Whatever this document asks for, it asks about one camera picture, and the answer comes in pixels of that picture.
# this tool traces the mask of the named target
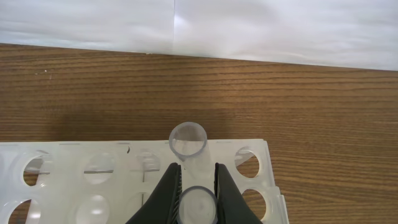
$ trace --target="wood grain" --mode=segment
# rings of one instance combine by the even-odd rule
[[[398,73],[0,45],[0,141],[263,138],[291,224],[398,223]]]

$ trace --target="test tube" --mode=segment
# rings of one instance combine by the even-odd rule
[[[214,175],[214,164],[205,129],[194,122],[184,122],[173,129],[169,137],[172,152],[194,178]]]
[[[217,199],[207,188],[193,186],[180,197],[177,221],[179,224],[216,224]]]

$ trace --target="brown wood surface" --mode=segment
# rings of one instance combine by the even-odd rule
[[[398,223],[397,72],[0,45],[0,141],[158,140],[184,121],[267,140],[291,224]]]

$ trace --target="transparent cylinder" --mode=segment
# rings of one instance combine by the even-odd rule
[[[169,137],[172,152],[195,178],[214,175],[205,129],[193,122],[184,122],[173,129]]]
[[[216,224],[217,199],[207,188],[193,186],[180,197],[177,221],[179,224]]]

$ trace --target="white paper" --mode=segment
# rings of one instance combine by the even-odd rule
[[[174,0],[0,0],[0,42],[170,53]]]
[[[396,0],[178,0],[174,54],[398,70]]]
[[[398,1],[0,0],[0,42],[398,70]]]

